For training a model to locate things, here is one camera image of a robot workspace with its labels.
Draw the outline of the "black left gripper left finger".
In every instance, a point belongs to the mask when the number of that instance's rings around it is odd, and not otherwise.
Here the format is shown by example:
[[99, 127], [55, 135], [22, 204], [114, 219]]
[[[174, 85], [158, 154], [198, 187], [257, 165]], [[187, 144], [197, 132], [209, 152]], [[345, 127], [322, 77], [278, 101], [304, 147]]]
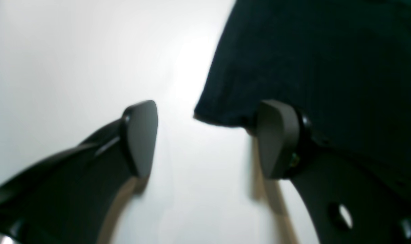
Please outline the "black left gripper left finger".
[[109, 238], [137, 179], [150, 176], [158, 130], [152, 100], [0, 185], [0, 244], [96, 244]]

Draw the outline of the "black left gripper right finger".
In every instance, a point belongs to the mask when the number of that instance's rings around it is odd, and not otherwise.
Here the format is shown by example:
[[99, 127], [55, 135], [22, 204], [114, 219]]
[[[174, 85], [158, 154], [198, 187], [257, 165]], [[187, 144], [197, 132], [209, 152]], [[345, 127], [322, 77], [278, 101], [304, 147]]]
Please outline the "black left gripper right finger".
[[411, 244], [411, 177], [334, 146], [280, 101], [261, 101], [256, 121], [263, 176], [291, 181], [320, 243]]

